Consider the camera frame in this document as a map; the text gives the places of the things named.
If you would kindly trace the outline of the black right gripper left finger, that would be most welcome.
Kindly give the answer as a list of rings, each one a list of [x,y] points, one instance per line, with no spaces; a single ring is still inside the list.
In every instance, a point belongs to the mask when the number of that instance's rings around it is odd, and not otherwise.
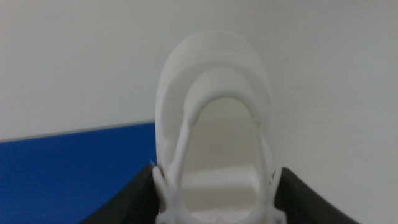
[[[144,166],[113,198],[81,222],[84,224],[154,224],[160,202],[153,180],[154,166]]]

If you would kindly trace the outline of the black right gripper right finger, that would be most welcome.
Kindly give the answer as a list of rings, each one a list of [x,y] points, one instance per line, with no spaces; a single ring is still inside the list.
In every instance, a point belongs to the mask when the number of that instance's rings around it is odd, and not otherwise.
[[[285,213],[289,224],[358,224],[286,167],[282,168],[274,205]]]

